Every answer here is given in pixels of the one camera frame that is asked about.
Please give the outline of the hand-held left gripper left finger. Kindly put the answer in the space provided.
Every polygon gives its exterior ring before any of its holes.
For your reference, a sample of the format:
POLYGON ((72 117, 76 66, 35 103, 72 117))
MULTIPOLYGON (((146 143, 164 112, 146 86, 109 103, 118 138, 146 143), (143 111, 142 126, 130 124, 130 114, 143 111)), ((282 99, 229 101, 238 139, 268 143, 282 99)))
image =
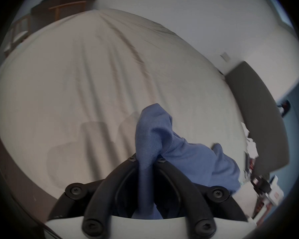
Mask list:
POLYGON ((48 216, 51 233, 56 237, 109 237, 111 216, 130 218, 136 210, 138 166, 132 155, 105 179, 68 185, 48 216))

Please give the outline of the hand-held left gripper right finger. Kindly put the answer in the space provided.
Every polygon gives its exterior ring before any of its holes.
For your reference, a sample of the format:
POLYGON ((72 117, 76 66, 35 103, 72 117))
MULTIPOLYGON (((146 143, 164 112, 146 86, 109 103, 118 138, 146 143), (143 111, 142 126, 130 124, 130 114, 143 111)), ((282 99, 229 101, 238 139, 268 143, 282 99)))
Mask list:
POLYGON ((184 217, 189 238, 212 238, 220 226, 230 234, 238 230, 244 237, 248 218, 231 192, 220 185, 193 183, 183 172, 163 157, 153 164, 154 203, 163 219, 184 217))

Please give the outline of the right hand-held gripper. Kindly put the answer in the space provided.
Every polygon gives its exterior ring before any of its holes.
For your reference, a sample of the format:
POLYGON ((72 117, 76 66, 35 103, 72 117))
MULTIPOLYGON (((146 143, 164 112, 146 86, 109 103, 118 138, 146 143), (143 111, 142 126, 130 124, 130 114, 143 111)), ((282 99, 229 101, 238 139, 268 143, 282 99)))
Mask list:
POLYGON ((251 184, 257 193, 254 212, 259 212, 263 207, 266 210, 271 210, 272 207, 277 207, 282 202, 284 193, 278 185, 276 175, 269 180, 264 177, 254 177, 251 184))

